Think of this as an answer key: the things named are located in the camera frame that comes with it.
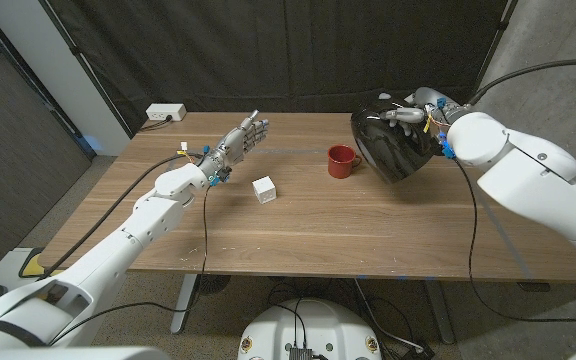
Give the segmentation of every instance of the floor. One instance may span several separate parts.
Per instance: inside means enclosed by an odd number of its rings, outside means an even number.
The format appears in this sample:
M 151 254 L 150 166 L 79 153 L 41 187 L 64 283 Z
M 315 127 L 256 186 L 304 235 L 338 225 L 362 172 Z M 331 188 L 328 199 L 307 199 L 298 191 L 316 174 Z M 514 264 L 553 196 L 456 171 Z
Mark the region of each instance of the floor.
M 91 168 L 24 239 L 21 246 L 43 246 L 57 233 L 77 205 L 101 178 L 114 158 L 98 156 Z M 172 359 L 232 359 L 247 324 L 268 308 L 267 295 L 277 279 L 233 276 L 217 294 L 202 295 L 190 313 L 184 332 L 171 335 L 171 314 L 153 308 L 130 308 L 109 314 L 94 345 L 144 345 L 157 347 Z M 284 279 L 305 289 L 327 289 L 321 297 L 355 310 L 356 304 L 338 280 Z M 182 276 L 175 273 L 132 272 L 115 301 L 156 301 L 174 307 Z M 523 323 L 503 319 L 481 305 L 470 284 L 443 283 L 458 339 L 456 345 L 438 340 L 432 312 L 422 282 L 361 280 L 367 294 L 386 298 L 410 319 L 413 332 L 437 353 L 435 359 L 567 359 L 576 353 L 576 323 Z M 495 309 L 516 316 L 576 317 L 576 284 L 553 284 L 545 293 L 529 293 L 515 283 L 477 283 Z M 276 301 L 288 298 L 277 298 Z M 399 315 L 377 305 L 381 325 L 405 336 Z M 403 355 L 406 349 L 383 341 Z

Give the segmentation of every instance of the robotic arm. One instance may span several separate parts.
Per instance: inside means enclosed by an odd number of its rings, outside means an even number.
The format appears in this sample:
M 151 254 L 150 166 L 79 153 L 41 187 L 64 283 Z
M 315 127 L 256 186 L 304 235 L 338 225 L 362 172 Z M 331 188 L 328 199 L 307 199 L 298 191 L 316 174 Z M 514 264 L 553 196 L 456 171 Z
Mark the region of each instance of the robotic arm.
M 226 134 L 198 165 L 166 172 L 142 196 L 132 215 L 64 272 L 17 288 L 0 297 L 0 349 L 50 342 L 80 321 L 112 304 L 125 272 L 152 242 L 176 228 L 193 192 L 227 181 L 231 166 L 262 141 L 268 121 L 254 111 Z M 86 322 L 54 346 L 87 345 L 101 317 Z
M 416 110 L 398 109 L 384 119 L 401 124 L 425 120 L 430 114 L 452 126 L 447 141 L 457 158 L 485 174 L 479 187 L 507 209 L 543 224 L 576 247 L 576 160 L 542 138 L 508 129 L 482 112 L 472 112 L 430 88 L 419 88 L 409 99 Z

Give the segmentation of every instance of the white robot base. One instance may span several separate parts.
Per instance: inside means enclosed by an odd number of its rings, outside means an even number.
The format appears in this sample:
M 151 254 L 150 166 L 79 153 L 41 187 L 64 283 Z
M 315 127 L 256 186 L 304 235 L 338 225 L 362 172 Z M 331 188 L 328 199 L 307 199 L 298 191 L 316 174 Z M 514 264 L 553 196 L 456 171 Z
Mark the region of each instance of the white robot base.
M 294 310 L 298 299 L 280 305 Z M 347 308 L 330 301 L 304 298 L 297 313 L 306 327 L 307 349 L 327 359 L 379 360 L 381 353 L 374 331 Z M 297 347 L 304 333 L 297 319 Z M 237 359 L 292 359 L 295 343 L 295 314 L 278 306 L 264 311 L 248 325 L 241 337 Z

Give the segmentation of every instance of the wooden table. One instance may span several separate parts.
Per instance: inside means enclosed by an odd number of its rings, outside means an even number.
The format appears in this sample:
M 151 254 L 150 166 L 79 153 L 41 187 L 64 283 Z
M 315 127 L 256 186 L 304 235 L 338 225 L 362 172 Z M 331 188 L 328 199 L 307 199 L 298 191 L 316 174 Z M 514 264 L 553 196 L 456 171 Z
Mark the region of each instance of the wooden table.
M 150 165 L 171 156 L 180 141 L 191 150 L 215 143 L 247 114 L 190 113 L 179 123 L 138 134 L 77 208 L 39 261 L 53 264 Z M 347 179 L 327 173 L 326 150 L 355 146 L 349 114 L 260 114 L 267 139 L 238 164 L 227 184 L 208 195 L 208 260 L 213 274 L 388 277 L 464 280 L 473 208 L 459 169 L 434 158 L 411 177 L 384 184 L 364 162 Z M 174 167 L 186 160 L 178 160 Z M 154 171 L 70 258 L 70 265 L 129 216 L 135 200 L 153 187 Z M 472 179 L 481 174 L 468 169 Z M 269 175 L 277 199 L 259 204 L 251 182 Z M 203 261 L 202 202 L 181 226 L 147 248 L 134 270 L 197 273 Z M 477 279 L 575 281 L 576 250 L 555 232 L 523 219 L 488 198 L 517 249 L 513 256 L 486 212 L 473 259 Z

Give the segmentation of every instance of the dark backdrop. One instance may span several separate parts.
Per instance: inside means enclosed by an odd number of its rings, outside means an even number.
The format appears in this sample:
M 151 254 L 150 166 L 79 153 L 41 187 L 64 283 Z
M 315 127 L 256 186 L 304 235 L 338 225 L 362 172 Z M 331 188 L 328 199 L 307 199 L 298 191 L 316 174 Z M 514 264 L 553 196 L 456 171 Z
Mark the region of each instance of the dark backdrop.
M 53 0 L 133 132 L 189 111 L 352 112 L 419 86 L 471 93 L 506 0 Z

